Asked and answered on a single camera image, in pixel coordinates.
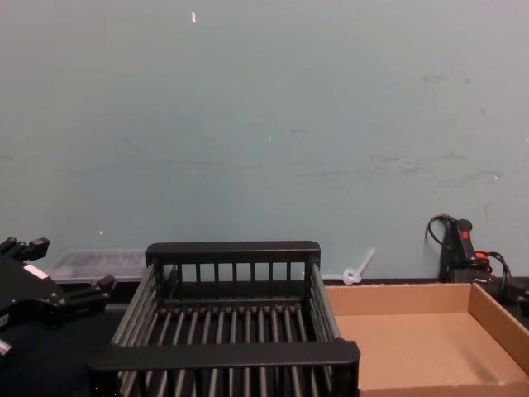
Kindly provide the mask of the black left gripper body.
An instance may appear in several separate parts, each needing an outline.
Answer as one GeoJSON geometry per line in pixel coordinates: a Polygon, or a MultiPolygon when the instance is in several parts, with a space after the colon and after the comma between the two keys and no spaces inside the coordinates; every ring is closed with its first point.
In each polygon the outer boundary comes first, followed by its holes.
{"type": "Polygon", "coordinates": [[[1,329],[46,321],[66,304],[65,292],[44,271],[1,256],[1,329]]]}

